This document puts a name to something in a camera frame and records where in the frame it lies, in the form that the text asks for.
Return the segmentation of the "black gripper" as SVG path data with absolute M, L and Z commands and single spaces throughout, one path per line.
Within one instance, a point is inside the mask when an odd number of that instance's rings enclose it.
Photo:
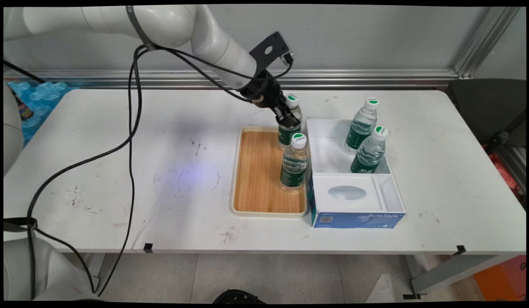
M 302 113 L 298 101 L 284 96 L 281 86 L 276 79 L 251 80 L 239 93 L 246 99 L 252 100 L 253 105 L 261 109 L 271 109 L 276 122 L 284 128 L 301 125 Z

